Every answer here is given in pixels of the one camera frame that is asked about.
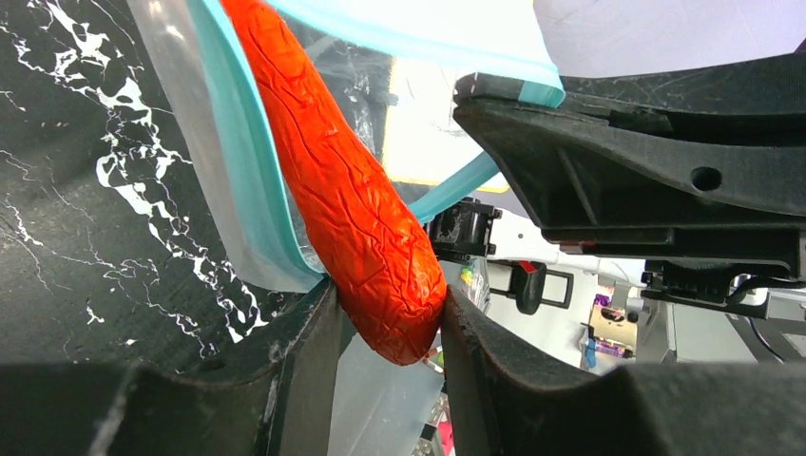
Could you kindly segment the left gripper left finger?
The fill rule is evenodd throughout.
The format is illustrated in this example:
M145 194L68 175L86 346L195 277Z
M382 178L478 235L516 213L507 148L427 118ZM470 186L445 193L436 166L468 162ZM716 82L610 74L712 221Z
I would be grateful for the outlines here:
M5 455L324 455L341 311L321 280L267 330L187 375L146 365L5 364Z

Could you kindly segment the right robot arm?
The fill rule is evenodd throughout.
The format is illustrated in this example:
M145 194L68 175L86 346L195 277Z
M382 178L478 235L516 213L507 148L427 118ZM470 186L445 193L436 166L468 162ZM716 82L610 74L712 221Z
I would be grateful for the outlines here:
M804 287L803 54L563 82L547 108L521 80L457 81L454 119L524 214L460 202L430 227L441 257L510 263L524 314L548 265L750 318Z

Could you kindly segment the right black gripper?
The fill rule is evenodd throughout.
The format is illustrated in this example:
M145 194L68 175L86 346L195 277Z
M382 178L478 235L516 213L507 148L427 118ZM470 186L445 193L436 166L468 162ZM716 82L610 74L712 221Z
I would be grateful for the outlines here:
M757 289L804 288L803 54L564 84L556 108L518 79L455 86L454 119L533 217L604 218L632 195L706 218L545 226L548 241L643 259L645 296L693 307L736 314Z

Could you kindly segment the clear zip top bag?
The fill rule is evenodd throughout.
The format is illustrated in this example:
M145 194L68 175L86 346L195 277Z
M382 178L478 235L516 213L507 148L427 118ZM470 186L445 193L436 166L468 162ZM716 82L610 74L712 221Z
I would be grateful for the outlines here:
M221 2L129 6L236 274L266 289L309 291L323 269ZM565 95L528 1L277 1L275 8L380 161L397 58L522 80L521 97L538 105L554 107ZM427 221L501 181L482 150L437 185L398 182L398 190ZM396 368L354 336L338 358L324 455L410 454L441 386L426 366Z

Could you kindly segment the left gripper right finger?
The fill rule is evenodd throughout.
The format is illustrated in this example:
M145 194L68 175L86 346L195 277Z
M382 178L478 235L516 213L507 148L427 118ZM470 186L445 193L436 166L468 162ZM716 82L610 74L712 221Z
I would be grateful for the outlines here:
M451 288L442 322L461 455L801 455L801 363L572 367Z

